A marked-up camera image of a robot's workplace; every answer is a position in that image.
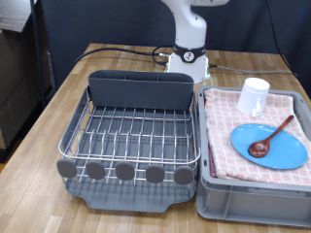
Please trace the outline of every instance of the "wooden table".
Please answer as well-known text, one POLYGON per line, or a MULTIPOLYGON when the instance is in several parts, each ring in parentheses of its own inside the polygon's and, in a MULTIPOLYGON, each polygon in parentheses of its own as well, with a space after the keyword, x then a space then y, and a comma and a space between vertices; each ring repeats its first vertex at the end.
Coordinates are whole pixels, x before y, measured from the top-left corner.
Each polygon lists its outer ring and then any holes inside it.
POLYGON ((22 32, 30 14, 29 0, 0 0, 1 29, 22 32))
MULTIPOLYGON (((109 45, 91 44, 87 50, 109 45)), ((125 47, 152 51, 153 48, 125 47)), ((207 51, 210 63, 238 69, 287 69, 279 55, 207 51)), ((82 198, 69 194, 57 173, 57 146, 87 84, 99 69, 162 71, 149 56, 120 51, 94 53, 81 60, 55 94, 0 176, 0 232, 306 232, 300 227, 210 220, 201 217, 192 198, 163 214, 92 210, 82 198)), ((201 84, 242 86, 260 77, 274 89, 295 90, 307 97, 291 74, 246 75, 219 68, 201 84)))

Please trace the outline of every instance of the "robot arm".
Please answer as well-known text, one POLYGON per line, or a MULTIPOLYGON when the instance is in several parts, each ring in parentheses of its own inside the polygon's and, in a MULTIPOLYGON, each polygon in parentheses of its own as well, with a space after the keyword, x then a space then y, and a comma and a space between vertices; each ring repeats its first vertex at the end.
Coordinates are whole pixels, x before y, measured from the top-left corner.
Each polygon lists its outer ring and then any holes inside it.
POLYGON ((171 10, 176 24, 174 53, 168 72, 190 75, 195 83, 206 78, 208 59, 205 56, 206 22, 191 6, 213 7, 229 0, 162 0, 171 10))

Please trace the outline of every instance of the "dark background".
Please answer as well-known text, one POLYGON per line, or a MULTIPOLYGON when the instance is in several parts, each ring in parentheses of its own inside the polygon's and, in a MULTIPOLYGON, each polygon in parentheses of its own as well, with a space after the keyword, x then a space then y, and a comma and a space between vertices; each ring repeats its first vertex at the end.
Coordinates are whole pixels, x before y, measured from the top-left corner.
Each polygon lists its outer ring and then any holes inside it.
MULTIPOLYGON (((311 96, 311 1, 270 4, 281 51, 311 96)), ((57 88, 89 43, 174 43, 174 18, 160 0, 42 0, 42 5, 57 88)), ((220 7, 192 9, 207 21, 207 50, 277 53, 265 0, 230 0, 220 7)))

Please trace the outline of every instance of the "dish towel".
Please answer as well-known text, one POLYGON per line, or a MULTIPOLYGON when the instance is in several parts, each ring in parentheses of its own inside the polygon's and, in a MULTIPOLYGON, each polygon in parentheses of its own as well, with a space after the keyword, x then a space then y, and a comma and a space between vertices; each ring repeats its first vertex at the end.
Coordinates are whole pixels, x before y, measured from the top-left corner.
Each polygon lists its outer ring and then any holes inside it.
POLYGON ((308 150, 307 162, 298 168, 278 170, 260 166, 242 156, 231 145, 231 131, 241 124, 262 123, 278 127, 288 116, 294 115, 293 98, 286 95, 268 94, 262 115, 252 117, 241 114, 236 109, 240 94, 240 91, 219 89, 205 91, 207 134, 217 178, 311 185, 311 143, 296 117, 285 130, 296 136, 308 150))

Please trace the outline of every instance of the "white mug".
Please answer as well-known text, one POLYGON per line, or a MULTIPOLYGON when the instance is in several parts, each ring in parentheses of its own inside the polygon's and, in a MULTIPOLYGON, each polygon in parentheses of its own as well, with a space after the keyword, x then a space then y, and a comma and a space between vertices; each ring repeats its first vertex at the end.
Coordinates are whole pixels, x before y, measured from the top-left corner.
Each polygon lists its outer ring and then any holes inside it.
POLYGON ((242 114, 257 117, 262 114, 270 84, 258 78, 249 78, 244 82, 237 110, 242 114))

